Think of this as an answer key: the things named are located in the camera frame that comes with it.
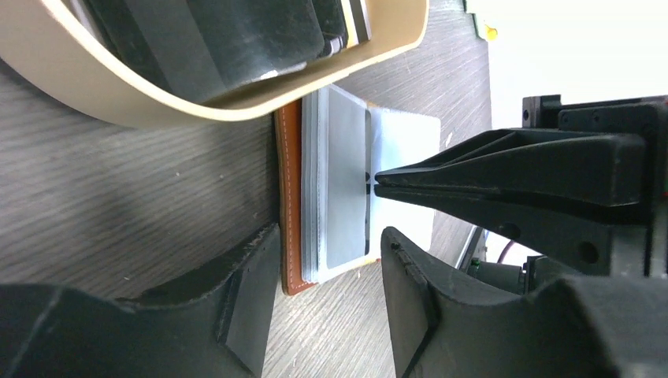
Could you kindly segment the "beige oval card tray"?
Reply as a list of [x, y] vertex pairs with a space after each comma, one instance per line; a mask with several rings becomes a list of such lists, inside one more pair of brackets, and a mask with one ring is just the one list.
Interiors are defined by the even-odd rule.
[[423, 40], [427, 1], [4, 1], [1, 58], [126, 127], [271, 113]]

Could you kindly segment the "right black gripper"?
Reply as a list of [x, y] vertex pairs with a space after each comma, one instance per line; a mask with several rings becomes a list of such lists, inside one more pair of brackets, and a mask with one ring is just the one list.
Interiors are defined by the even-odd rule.
[[593, 276], [667, 274], [667, 100], [525, 98], [529, 129], [484, 132], [377, 174], [439, 210]]

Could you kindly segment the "brown leather card holder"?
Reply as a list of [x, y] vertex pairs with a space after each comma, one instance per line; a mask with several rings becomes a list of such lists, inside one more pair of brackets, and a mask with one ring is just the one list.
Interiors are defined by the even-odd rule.
[[375, 106], [346, 91], [366, 105], [366, 254], [336, 269], [327, 267], [330, 87], [337, 86], [318, 89], [275, 114], [284, 248], [282, 285], [286, 295], [296, 295], [352, 269], [379, 261], [380, 236], [387, 227], [400, 229], [424, 250], [428, 250], [432, 242], [434, 212], [431, 209], [380, 198], [373, 189], [377, 173], [423, 161], [439, 151], [440, 120]]

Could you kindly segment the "grey credit card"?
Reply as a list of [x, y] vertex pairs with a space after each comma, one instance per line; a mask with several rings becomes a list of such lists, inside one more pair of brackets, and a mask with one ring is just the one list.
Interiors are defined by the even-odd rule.
[[366, 254], [367, 127], [365, 103], [328, 89], [326, 264], [336, 269]]

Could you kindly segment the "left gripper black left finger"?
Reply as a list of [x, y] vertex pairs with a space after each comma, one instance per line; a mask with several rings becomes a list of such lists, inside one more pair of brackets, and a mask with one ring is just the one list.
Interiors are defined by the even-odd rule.
[[259, 377], [280, 270], [271, 224], [131, 299], [1, 287], [4, 377]]

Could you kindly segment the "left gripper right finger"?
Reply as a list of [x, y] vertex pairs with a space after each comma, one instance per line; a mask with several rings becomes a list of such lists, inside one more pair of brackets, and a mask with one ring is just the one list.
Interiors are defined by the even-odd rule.
[[518, 296], [380, 240], [399, 377], [664, 377], [667, 282], [563, 276]]

